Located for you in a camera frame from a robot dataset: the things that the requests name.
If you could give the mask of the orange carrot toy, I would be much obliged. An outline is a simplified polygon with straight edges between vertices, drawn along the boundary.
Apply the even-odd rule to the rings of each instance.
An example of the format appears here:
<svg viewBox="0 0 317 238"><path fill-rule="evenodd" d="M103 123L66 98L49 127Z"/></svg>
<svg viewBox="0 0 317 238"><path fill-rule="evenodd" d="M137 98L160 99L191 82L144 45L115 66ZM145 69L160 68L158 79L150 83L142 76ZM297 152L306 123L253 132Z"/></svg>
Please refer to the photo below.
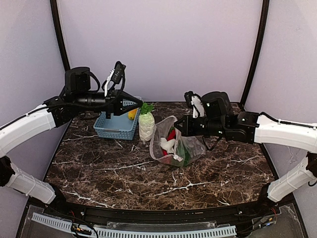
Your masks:
<svg viewBox="0 0 317 238"><path fill-rule="evenodd" d="M173 166L176 166L178 163L178 161L174 159L174 154L165 155L162 158L161 162L164 164L173 165Z"/></svg>

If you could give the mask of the red chili pepper toy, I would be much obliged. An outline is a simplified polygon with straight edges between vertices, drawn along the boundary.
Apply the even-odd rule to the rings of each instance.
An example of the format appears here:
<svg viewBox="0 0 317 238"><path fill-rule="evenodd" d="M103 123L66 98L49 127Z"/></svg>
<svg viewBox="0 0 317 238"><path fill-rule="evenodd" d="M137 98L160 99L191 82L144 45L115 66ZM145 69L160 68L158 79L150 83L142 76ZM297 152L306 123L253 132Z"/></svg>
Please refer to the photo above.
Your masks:
<svg viewBox="0 0 317 238"><path fill-rule="evenodd" d="M176 138L176 130L174 127L171 127L166 139L167 139L167 141L170 141L170 140L175 139L175 138Z"/></svg>

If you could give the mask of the white garlic toy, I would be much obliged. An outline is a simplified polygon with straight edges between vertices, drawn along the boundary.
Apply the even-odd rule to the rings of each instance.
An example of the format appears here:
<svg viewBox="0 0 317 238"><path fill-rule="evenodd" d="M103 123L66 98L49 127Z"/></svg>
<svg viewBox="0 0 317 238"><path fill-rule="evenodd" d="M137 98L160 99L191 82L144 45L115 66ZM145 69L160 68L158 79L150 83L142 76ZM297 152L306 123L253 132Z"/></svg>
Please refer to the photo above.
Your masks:
<svg viewBox="0 0 317 238"><path fill-rule="evenodd" d="M174 153L174 146L175 146L176 139L167 140L164 137L160 138L160 147L168 154Z"/></svg>

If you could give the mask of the white napa cabbage toy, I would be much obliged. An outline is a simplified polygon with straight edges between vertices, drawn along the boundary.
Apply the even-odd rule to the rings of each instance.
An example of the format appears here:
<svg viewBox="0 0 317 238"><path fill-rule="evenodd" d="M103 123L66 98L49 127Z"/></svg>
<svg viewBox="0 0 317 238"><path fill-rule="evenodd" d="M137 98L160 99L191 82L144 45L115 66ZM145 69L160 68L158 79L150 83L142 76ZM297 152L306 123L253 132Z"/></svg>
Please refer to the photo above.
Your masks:
<svg viewBox="0 0 317 238"><path fill-rule="evenodd" d="M151 140L155 129L155 119L151 112L139 115L139 136L141 141Z"/></svg>

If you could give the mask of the green bok choy toy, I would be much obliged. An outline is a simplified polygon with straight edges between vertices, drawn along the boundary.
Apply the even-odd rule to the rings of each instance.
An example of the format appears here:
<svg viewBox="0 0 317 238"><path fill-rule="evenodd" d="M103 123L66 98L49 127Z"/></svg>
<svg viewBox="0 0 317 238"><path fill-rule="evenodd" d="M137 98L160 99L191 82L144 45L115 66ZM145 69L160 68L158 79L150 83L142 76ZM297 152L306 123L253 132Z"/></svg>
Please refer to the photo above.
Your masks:
<svg viewBox="0 0 317 238"><path fill-rule="evenodd" d="M189 164L196 161L196 157L193 154L194 149L195 149L195 144L192 142L185 143L185 144L182 142L178 143L176 153L179 157L183 158L182 167L186 167Z"/></svg>

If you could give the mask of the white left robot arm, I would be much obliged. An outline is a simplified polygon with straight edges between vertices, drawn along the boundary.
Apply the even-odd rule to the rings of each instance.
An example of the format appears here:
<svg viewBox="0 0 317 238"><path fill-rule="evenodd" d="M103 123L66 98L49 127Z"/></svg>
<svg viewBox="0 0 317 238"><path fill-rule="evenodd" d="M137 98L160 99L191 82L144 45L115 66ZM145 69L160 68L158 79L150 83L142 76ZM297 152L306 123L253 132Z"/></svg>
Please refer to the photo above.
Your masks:
<svg viewBox="0 0 317 238"><path fill-rule="evenodd" d="M87 66L65 72L64 88L31 111L0 128L0 185L32 197L46 205L64 203L55 185L27 173L8 154L16 147L59 128L85 112L120 116L142 106L142 100L124 91L126 66L116 62L101 83Z"/></svg>

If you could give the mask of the clear zip top bag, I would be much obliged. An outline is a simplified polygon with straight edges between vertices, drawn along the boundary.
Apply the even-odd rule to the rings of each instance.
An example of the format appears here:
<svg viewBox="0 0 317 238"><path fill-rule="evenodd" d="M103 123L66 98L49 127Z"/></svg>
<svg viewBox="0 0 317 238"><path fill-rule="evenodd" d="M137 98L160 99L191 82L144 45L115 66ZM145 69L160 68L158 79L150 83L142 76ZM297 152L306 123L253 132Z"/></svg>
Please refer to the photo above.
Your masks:
<svg viewBox="0 0 317 238"><path fill-rule="evenodd" d="M163 119L161 122L155 124L155 131L150 141L150 156L152 159L161 162L162 158L165 155L168 155L166 151L161 149L160 147L160 138L164 137L167 138L169 130L171 127L174 127L174 123L177 121L175 116L169 116ZM177 167L182 167L183 158L179 157L176 153L177 146L179 142L182 143L189 143L192 142L195 144L195 149L193 154L196 157L196 160L201 158L203 155L206 154L205 146L198 140L198 138L191 136L191 137L184 137L181 135L180 131L176 130L176 142L174 146L174 159L178 161Z"/></svg>

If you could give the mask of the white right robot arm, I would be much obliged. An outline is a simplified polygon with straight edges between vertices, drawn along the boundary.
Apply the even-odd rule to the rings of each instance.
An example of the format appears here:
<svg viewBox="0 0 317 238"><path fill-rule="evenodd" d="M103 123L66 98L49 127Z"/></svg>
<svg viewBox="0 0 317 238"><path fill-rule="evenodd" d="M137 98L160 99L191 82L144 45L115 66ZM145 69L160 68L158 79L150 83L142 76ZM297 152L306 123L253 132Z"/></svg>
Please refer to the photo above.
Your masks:
<svg viewBox="0 0 317 238"><path fill-rule="evenodd" d="M193 109L174 123L182 136L217 136L227 141L249 144L278 144L307 151L304 159L281 178L265 185L260 203L278 203L285 196L317 178L317 125L275 119L265 112L235 114L226 92L203 96L192 91L184 94Z"/></svg>

